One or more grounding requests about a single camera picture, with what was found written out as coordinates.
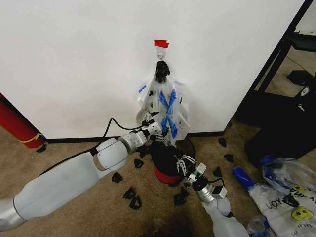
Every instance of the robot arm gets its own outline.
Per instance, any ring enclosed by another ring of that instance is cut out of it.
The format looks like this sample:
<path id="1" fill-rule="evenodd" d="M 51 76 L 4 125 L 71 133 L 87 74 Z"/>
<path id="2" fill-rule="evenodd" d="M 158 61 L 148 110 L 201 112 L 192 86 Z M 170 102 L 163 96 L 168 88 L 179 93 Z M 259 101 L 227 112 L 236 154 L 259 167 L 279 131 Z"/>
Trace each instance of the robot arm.
<path id="1" fill-rule="evenodd" d="M 215 237 L 249 237 L 245 227 L 238 222 L 231 212 L 231 205 L 226 197 L 227 189 L 223 185 L 213 186 L 203 175 L 206 166 L 201 163 L 195 168 L 196 161 L 188 155 L 178 160 L 179 174 L 187 177 L 205 211 L 213 221 Z"/>
<path id="2" fill-rule="evenodd" d="M 118 140 L 111 138 L 99 146 L 77 154 L 27 183 L 12 198 L 0 200 L 0 232 L 22 225 L 35 217 L 46 216 L 94 186 L 102 177 L 126 164 L 126 157 L 161 134 L 158 123 L 131 132 Z M 99 170 L 93 155 L 105 169 Z"/>

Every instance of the black plastic piece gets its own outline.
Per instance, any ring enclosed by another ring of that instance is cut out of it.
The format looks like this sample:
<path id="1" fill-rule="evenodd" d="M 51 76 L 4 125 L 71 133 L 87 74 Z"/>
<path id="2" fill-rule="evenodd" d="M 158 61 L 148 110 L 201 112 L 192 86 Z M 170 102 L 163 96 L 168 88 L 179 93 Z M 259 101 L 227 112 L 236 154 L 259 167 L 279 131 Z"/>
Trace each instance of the black plastic piece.
<path id="1" fill-rule="evenodd" d="M 282 201 L 291 207 L 298 207 L 300 205 L 300 203 L 293 197 L 292 194 L 285 195 Z"/>
<path id="2" fill-rule="evenodd" d="M 222 176 L 222 171 L 221 171 L 221 168 L 220 167 L 217 167 L 214 172 L 213 172 L 214 176 L 216 177 L 223 177 Z"/>
<path id="3" fill-rule="evenodd" d="M 224 158 L 230 162 L 230 163 L 233 163 L 233 160 L 234 160 L 234 156 L 232 154 L 226 154 L 224 155 Z"/>
<path id="4" fill-rule="evenodd" d="M 158 61 L 156 64 L 155 81 L 159 84 L 166 82 L 167 75 L 170 74 L 170 70 L 165 61 Z"/>
<path id="5" fill-rule="evenodd" d="M 186 191 L 182 186 L 180 188 L 180 192 L 181 192 L 181 195 L 185 198 L 189 195 L 189 192 Z"/>
<path id="6" fill-rule="evenodd" d="M 39 153 L 44 152 L 44 151 L 46 151 L 46 144 L 43 144 L 41 148 L 36 150 L 36 152 L 39 152 Z"/>
<path id="7" fill-rule="evenodd" d="M 176 205 L 176 206 L 180 206 L 180 205 L 183 205 L 186 203 L 186 199 L 185 197 L 183 197 L 181 194 L 175 194 L 173 196 L 173 203 Z"/>
<path id="8" fill-rule="evenodd" d="M 113 174 L 111 180 L 112 180 L 112 182 L 119 183 L 120 181 L 123 180 L 123 177 L 119 173 L 115 172 Z"/>
<path id="9" fill-rule="evenodd" d="M 143 166 L 143 162 L 140 159 L 135 159 L 134 160 L 135 168 L 141 168 Z"/>
<path id="10" fill-rule="evenodd" d="M 132 199 L 133 197 L 135 197 L 135 195 L 136 195 L 135 191 L 132 188 L 129 188 L 123 195 L 123 198 Z"/>
<path id="11" fill-rule="evenodd" d="M 140 158 L 143 158 L 146 154 L 148 154 L 148 152 L 149 152 L 149 147 L 143 145 L 143 146 L 137 148 L 137 151 L 139 152 L 139 157 L 140 157 Z"/>
<path id="12" fill-rule="evenodd" d="M 224 138 L 220 138 L 218 140 L 219 144 L 222 145 L 222 147 L 227 147 L 227 143 L 226 143 L 226 140 Z"/>
<path id="13" fill-rule="evenodd" d="M 234 217 L 234 214 L 232 212 L 229 212 L 227 215 L 227 218 L 231 218 L 231 217 Z"/>
<path id="14" fill-rule="evenodd" d="M 187 189 L 191 186 L 189 183 L 184 183 L 183 185 L 184 185 L 184 187 L 186 187 Z"/>
<path id="15" fill-rule="evenodd" d="M 142 201 L 140 200 L 139 196 L 136 195 L 133 200 L 130 202 L 129 207 L 138 210 L 142 206 Z"/>

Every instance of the clear plastic bag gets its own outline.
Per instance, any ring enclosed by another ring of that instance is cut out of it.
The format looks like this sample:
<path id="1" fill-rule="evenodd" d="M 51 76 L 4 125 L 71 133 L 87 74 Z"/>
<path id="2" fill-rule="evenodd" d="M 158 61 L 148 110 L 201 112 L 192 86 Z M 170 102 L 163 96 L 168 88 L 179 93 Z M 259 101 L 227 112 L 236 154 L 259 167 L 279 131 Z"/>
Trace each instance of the clear plastic bag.
<path id="1" fill-rule="evenodd" d="M 247 231 L 250 237 L 277 237 L 270 228 L 267 219 L 259 214 L 254 216 L 247 225 Z"/>
<path id="2" fill-rule="evenodd" d="M 255 184 L 241 167 L 235 167 L 233 175 L 248 190 L 278 237 L 316 236 L 315 192 L 291 188 L 292 199 L 288 199 L 289 195 L 270 185 Z"/>
<path id="3" fill-rule="evenodd" d="M 177 140 L 183 140 L 189 132 L 187 122 L 187 101 L 181 95 L 184 85 L 167 77 L 169 68 L 164 61 L 158 61 L 154 77 L 138 91 L 138 102 L 142 106 L 136 116 L 141 124 L 148 114 L 158 112 L 152 118 L 166 133 L 166 145 L 174 145 Z"/>
<path id="4" fill-rule="evenodd" d="M 261 164 L 264 179 L 284 194 L 292 187 L 316 191 L 316 174 L 296 159 L 266 156 Z"/>

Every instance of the red tape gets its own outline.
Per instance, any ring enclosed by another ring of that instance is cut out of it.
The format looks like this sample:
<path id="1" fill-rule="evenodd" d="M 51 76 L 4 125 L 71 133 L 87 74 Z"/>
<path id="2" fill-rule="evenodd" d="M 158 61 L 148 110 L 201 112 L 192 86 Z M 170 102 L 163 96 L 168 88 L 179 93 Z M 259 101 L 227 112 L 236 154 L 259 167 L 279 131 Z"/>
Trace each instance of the red tape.
<path id="1" fill-rule="evenodd" d="M 155 47 L 168 48 L 169 43 L 167 40 L 155 40 Z"/>

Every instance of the electrical cable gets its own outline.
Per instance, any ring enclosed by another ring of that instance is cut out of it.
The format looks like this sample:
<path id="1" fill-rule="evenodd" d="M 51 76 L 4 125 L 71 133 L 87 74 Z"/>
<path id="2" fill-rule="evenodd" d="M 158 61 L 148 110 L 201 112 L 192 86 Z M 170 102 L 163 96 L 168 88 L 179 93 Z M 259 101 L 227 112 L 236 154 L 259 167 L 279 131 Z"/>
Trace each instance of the electrical cable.
<path id="1" fill-rule="evenodd" d="M 194 147 L 194 144 L 193 142 L 187 137 L 187 140 L 191 143 L 191 146 L 192 146 L 192 150 L 193 150 L 193 156 L 192 158 L 195 158 L 196 157 L 196 149 Z"/>
<path id="2" fill-rule="evenodd" d="M 99 146 L 102 143 L 103 139 L 108 134 L 108 131 L 109 131 L 109 128 L 110 128 L 110 125 L 111 125 L 112 121 L 114 121 L 117 124 L 117 126 L 119 126 L 121 129 L 124 129 L 124 130 L 136 130 L 136 129 L 140 129 L 140 128 L 143 127 L 143 125 L 142 125 L 142 126 L 135 127 L 135 128 L 126 128 L 126 127 L 121 126 L 114 118 L 111 118 L 109 123 L 108 123 L 107 129 L 105 130 L 105 133 L 104 133 L 103 137 L 101 138 L 100 142 L 96 145 L 96 147 Z"/>
<path id="3" fill-rule="evenodd" d="M 315 53 L 315 60 L 316 60 L 316 53 Z M 316 69 L 315 69 L 315 73 L 314 73 L 314 78 L 316 77 Z"/>
<path id="4" fill-rule="evenodd" d="M 209 183 L 216 183 L 216 182 L 218 182 L 218 181 L 222 181 L 222 183 L 223 183 L 223 186 L 225 186 L 225 182 L 224 182 L 224 179 L 221 177 L 221 178 L 218 178 L 218 179 L 215 179 L 215 180 L 212 180 L 212 181 L 208 181 Z"/>
<path id="5" fill-rule="evenodd" d="M 91 149 L 96 148 L 97 146 L 99 146 L 99 145 L 102 143 L 103 139 L 104 139 L 104 138 L 106 137 L 106 135 L 108 134 L 108 131 L 109 131 L 109 128 L 110 128 L 110 125 L 111 125 L 111 122 L 112 122 L 112 121 L 114 121 L 114 122 L 117 124 L 117 126 L 119 126 L 119 127 L 120 127 L 121 129 L 123 129 L 123 130 L 136 130 L 136 129 L 140 129 L 140 128 L 143 127 L 143 126 L 139 126 L 139 127 L 136 127 L 136 128 L 126 128 L 126 127 L 121 126 L 114 118 L 111 118 L 110 121 L 109 121 L 109 123 L 108 123 L 107 129 L 105 130 L 105 133 L 104 133 L 103 137 L 101 138 L 100 142 L 99 142 L 97 145 L 95 145 L 94 147 L 90 148 L 89 150 L 86 150 L 86 151 L 84 151 L 84 152 L 80 152 L 80 153 L 78 153 L 78 154 L 76 154 L 76 155 L 74 155 L 74 156 L 71 156 L 71 157 L 68 157 L 68 158 L 66 158 L 66 159 L 61 160 L 60 162 L 54 164 L 53 166 L 51 166 L 50 168 L 48 168 L 47 170 L 45 170 L 45 171 L 44 171 L 43 173 L 41 173 L 39 176 L 41 176 L 42 174 L 45 174 L 46 172 L 50 171 L 51 169 L 55 168 L 56 166 L 58 166 L 58 165 L 60 165 L 60 164 L 62 164 L 62 163 L 64 163 L 64 162 L 68 161 L 69 159 L 71 159 L 71 158 L 73 158 L 73 157 L 76 157 L 76 156 L 78 156 L 78 155 L 80 155 L 80 154 L 83 154 L 83 153 L 85 153 L 85 152 L 88 152 L 88 151 L 90 151 Z"/>

